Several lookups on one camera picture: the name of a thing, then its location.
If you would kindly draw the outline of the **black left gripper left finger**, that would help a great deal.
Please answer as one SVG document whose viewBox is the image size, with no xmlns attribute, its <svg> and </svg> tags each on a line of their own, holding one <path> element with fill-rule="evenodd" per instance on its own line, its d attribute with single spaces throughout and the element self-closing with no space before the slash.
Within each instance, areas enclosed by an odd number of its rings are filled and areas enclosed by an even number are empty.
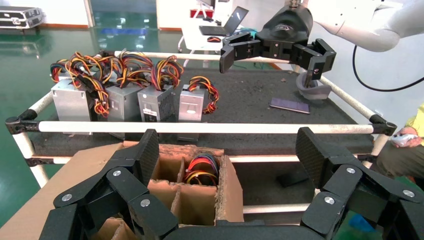
<svg viewBox="0 0 424 240">
<path fill-rule="evenodd" d="M 54 199 L 40 238 L 87 240 L 121 215 L 138 239 L 163 240 L 178 220 L 148 189 L 159 156 L 158 134 L 148 129 L 136 145 L 117 150 L 98 173 Z"/>
</svg>

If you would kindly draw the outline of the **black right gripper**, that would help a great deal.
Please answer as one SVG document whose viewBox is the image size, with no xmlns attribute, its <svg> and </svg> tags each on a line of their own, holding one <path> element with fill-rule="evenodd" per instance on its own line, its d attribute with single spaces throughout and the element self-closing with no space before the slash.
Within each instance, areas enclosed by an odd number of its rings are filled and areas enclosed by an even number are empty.
<svg viewBox="0 0 424 240">
<path fill-rule="evenodd" d="M 323 39 L 308 44 L 313 27 L 310 10 L 302 5 L 280 9 L 261 31 L 255 34 L 241 32 L 222 40 L 219 71 L 226 73 L 235 61 L 264 57 L 291 61 L 306 70 L 303 83 L 311 87 L 323 73 L 332 69 L 336 52 Z"/>
</svg>

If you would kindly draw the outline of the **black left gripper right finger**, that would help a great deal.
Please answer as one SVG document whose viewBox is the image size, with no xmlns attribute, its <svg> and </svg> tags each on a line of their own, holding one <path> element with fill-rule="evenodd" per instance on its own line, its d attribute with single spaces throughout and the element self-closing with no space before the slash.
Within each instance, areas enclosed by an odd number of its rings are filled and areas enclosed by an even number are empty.
<svg viewBox="0 0 424 240">
<path fill-rule="evenodd" d="M 325 143 L 308 127 L 296 136 L 296 156 L 319 193 L 300 224 L 332 239 L 348 212 L 382 228 L 385 240 L 424 237 L 424 196 L 417 189 L 365 167 L 345 147 Z"/>
</svg>

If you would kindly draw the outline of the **person's hand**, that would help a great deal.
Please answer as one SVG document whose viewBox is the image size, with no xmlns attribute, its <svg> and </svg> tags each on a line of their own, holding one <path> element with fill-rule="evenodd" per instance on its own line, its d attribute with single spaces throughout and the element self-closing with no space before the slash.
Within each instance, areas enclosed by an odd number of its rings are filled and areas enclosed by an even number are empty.
<svg viewBox="0 0 424 240">
<path fill-rule="evenodd" d="M 422 140 L 423 138 L 412 127 L 404 127 L 392 137 L 392 141 L 397 148 L 417 147 L 422 143 Z"/>
</svg>

